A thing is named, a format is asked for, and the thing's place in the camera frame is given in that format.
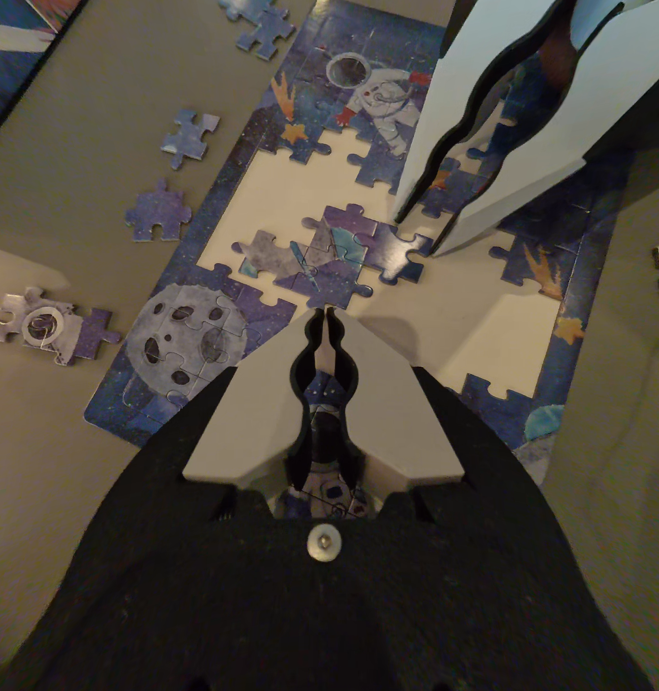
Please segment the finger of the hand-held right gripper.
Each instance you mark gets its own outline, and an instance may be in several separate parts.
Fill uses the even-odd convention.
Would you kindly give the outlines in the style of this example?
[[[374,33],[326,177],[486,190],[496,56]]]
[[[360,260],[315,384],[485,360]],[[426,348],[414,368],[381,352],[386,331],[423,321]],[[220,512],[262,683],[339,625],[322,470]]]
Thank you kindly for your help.
[[[456,1],[412,138],[394,201],[401,223],[450,149],[477,129],[484,101],[527,57],[539,55],[550,87],[569,85],[576,50],[570,40],[575,1]]]
[[[485,189],[446,225],[432,254],[469,244],[582,169],[584,154],[659,80],[659,1],[580,10],[593,22],[557,111],[505,156]]]

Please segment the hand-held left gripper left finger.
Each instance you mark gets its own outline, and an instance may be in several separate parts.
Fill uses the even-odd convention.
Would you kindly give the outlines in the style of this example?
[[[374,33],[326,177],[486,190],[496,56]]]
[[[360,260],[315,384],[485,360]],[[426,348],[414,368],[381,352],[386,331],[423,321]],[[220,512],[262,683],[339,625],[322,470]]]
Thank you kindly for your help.
[[[193,482],[284,490],[309,428],[303,396],[316,372],[325,313],[311,309],[243,358],[184,470]]]

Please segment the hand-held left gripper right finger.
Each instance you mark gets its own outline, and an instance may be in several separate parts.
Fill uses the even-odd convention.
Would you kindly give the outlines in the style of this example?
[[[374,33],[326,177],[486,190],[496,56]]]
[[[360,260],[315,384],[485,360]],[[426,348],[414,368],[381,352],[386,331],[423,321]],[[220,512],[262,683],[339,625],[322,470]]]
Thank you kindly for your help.
[[[366,490],[459,482],[464,470],[408,359],[344,310],[326,312],[343,424]]]

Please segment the joined satellite puzzle piece cluster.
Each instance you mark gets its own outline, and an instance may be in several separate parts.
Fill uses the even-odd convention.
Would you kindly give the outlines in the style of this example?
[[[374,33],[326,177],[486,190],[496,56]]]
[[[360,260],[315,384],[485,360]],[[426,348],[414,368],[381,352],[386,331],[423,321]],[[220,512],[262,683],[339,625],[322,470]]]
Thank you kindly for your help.
[[[385,285],[418,283],[423,265],[411,255],[427,257],[433,245],[418,233],[410,240],[398,237],[396,227],[365,217],[358,204],[326,206],[320,220],[304,218],[302,225],[314,232],[308,245],[291,240],[280,247],[272,233],[258,230],[250,243],[236,242],[231,249],[244,257],[241,274],[272,274],[274,285],[306,297],[311,308],[345,309],[354,295],[371,297],[373,289],[359,282],[366,268]]]

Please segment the space jigsaw puzzle tray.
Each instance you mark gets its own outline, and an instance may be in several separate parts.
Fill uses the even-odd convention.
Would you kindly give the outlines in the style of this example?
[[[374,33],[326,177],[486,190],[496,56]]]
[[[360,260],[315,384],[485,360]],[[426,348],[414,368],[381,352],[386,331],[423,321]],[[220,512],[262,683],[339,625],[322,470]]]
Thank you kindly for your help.
[[[241,274],[233,243],[256,231],[308,245],[326,206],[389,207],[445,30],[347,1],[319,1],[254,109],[179,248],[84,412],[142,446],[206,382],[276,335],[307,298]],[[504,155],[560,103],[534,53],[493,97],[397,229],[433,241]],[[374,270],[347,311],[458,393],[523,462],[544,468],[559,434],[631,158],[595,160],[479,240],[389,286]]]

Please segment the pale porthole joined puzzle pieces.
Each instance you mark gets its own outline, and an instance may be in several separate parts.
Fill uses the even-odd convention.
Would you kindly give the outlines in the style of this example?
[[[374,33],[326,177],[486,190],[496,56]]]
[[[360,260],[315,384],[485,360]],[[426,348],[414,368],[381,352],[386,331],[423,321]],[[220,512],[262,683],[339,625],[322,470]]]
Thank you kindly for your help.
[[[24,346],[51,352],[59,366],[70,366],[77,358],[94,360],[103,343],[121,342],[121,335],[108,329],[110,311],[93,307],[81,316],[75,305],[49,299],[38,287],[6,294],[0,312],[9,316],[0,321],[0,343],[19,335]]]

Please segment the joined blue puzzle pieces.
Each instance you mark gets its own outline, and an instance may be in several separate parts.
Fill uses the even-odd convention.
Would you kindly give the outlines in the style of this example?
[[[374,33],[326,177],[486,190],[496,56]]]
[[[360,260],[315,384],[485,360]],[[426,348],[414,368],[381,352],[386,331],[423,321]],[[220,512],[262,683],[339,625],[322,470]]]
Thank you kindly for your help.
[[[252,29],[243,32],[236,47],[247,53],[255,48],[255,55],[270,61],[277,52],[275,41],[288,39],[296,27],[289,22],[290,11],[274,1],[218,1],[230,22],[244,19]]]

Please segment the purple starry puzzle piece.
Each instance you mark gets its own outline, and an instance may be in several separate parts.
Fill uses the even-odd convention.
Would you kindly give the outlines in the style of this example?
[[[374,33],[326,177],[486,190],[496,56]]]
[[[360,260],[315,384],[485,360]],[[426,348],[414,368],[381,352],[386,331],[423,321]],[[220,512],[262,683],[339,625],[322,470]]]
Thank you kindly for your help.
[[[133,230],[134,243],[151,242],[154,227],[161,227],[161,240],[178,242],[181,226],[193,217],[192,209],[184,203],[184,195],[170,191],[168,181],[162,177],[155,190],[139,194],[134,207],[125,212],[124,219]]]

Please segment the blue and white puzzle piece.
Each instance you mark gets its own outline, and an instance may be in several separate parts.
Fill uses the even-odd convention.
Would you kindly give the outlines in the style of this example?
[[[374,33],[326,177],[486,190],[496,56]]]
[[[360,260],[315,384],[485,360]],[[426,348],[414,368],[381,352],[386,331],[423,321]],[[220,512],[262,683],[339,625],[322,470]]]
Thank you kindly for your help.
[[[185,158],[202,160],[207,151],[207,144],[202,141],[205,133],[213,133],[219,123],[220,117],[211,114],[203,114],[196,122],[197,112],[191,109],[181,109],[174,118],[174,123],[179,130],[175,134],[165,135],[160,150],[169,153],[170,168],[177,171],[183,165]]]

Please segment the illustrated puzzle box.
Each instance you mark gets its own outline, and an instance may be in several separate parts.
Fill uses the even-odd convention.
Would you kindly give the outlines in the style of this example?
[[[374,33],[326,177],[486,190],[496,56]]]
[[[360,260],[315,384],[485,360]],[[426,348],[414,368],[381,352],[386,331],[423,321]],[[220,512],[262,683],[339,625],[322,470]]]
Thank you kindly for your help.
[[[0,1],[0,127],[86,1]]]

